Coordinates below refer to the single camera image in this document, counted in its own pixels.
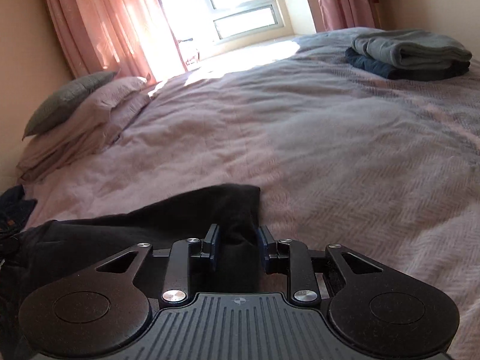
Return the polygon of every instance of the crosshair symbol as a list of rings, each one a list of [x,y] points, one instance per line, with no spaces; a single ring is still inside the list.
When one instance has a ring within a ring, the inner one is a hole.
[[[236,304],[242,305],[242,304],[244,304],[247,300],[246,300],[245,298],[238,297],[238,298],[235,298],[233,301],[234,301]]]

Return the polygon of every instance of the gray pillow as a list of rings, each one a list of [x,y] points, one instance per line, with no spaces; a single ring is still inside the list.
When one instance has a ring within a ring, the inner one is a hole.
[[[52,93],[33,113],[23,137],[43,134],[66,121],[91,93],[112,81],[118,72],[100,71],[80,77]]]

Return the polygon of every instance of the pink curtain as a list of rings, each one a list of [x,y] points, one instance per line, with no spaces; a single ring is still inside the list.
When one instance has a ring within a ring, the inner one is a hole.
[[[76,77],[120,71],[161,81],[186,72],[158,0],[46,0]]]
[[[369,0],[318,0],[325,31],[350,27],[375,27]]]

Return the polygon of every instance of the metal pin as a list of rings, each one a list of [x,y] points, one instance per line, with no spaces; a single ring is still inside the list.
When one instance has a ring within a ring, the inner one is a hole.
[[[293,297],[299,302],[313,302],[318,298],[318,295],[316,292],[309,289],[301,289],[300,291],[295,292]]]
[[[184,300],[187,297],[187,294],[183,291],[178,289],[171,289],[169,291],[165,291],[162,295],[163,300],[170,303],[178,303]]]

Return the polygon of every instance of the window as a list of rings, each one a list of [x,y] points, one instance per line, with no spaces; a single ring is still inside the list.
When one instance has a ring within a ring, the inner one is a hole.
[[[217,41],[283,26],[275,0],[204,0]]]

